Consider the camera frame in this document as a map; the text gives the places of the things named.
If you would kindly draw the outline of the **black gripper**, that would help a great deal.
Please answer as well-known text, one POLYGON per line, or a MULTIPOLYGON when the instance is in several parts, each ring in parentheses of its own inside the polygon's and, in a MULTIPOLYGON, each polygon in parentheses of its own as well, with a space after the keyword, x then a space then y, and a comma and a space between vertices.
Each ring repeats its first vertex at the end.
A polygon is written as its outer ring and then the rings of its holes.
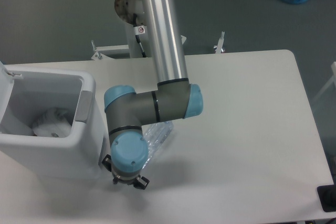
POLYGON ((136 170, 135 172, 124 172, 116 168, 116 166, 111 163, 111 156, 109 154, 103 158, 101 163, 107 171, 111 171, 114 185, 122 183, 133 185, 136 189, 145 190, 150 182, 149 179, 140 175, 141 170, 136 170))

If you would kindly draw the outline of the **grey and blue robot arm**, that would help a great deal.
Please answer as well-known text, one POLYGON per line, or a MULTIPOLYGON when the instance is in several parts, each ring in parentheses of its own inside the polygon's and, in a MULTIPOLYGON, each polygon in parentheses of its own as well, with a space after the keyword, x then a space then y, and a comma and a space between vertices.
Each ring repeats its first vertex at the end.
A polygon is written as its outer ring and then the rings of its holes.
POLYGON ((149 159, 143 126, 198 116, 203 110, 203 97, 199 86, 188 79, 174 1, 140 1, 157 89, 137 93, 133 87, 121 85, 105 92, 110 153, 102 164, 111 173, 114 184, 143 190, 149 184, 141 175, 149 159))

